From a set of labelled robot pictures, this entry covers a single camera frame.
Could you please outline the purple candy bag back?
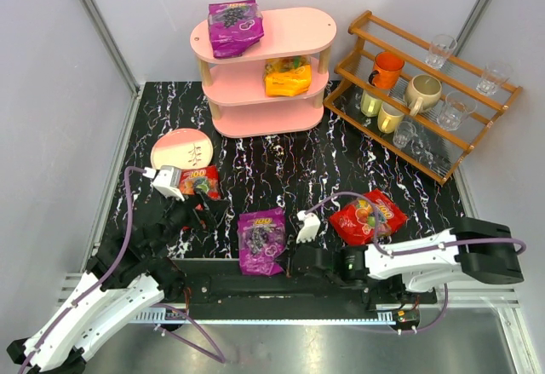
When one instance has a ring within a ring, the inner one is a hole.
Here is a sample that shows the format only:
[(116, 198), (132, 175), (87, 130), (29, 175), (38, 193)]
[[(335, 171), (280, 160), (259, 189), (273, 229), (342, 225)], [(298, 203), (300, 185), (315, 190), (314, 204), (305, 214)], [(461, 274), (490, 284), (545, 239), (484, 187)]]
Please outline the purple candy bag back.
[(265, 34), (256, 0), (212, 3), (208, 11), (209, 41), (216, 59), (239, 57)]

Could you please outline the orange candy bag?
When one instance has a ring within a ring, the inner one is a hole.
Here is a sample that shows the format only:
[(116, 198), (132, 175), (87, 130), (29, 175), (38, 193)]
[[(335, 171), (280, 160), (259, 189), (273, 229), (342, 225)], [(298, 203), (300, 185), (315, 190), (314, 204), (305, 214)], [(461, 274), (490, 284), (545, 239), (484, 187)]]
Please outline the orange candy bag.
[(263, 81), (267, 96), (294, 97), (306, 93), (312, 83), (311, 59), (307, 55), (267, 59)]

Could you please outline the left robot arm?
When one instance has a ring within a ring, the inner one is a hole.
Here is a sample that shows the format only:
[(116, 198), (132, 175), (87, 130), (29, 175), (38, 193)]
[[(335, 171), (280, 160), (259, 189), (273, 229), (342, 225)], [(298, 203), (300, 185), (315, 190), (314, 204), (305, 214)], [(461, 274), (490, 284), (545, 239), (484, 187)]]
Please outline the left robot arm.
[(187, 294), (186, 274), (169, 258), (181, 231), (213, 233), (229, 203), (205, 193), (178, 200), (162, 217), (104, 239), (76, 288), (31, 337), (12, 341), (9, 358), (27, 373), (82, 373), (96, 352), (141, 311)]

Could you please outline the purple candy bag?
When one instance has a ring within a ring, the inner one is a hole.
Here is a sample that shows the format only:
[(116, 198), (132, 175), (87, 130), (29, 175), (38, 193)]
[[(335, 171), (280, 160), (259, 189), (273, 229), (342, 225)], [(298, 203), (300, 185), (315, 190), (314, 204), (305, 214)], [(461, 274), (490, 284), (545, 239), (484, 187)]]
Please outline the purple candy bag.
[(256, 0), (212, 3), (208, 11), (209, 41), (216, 59), (239, 57), (265, 34)]
[(238, 264), (242, 275), (270, 277), (284, 271), (277, 262), (286, 249), (282, 208), (241, 214), (237, 233)]

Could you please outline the purple candy bag front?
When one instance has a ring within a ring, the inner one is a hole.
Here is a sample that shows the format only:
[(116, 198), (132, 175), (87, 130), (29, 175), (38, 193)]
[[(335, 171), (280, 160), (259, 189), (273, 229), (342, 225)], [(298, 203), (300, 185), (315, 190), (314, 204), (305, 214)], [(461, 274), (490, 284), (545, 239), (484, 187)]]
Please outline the purple candy bag front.
[(277, 262), (286, 249), (282, 208), (241, 214), (237, 233), (238, 264), (242, 275), (270, 277), (284, 271)]

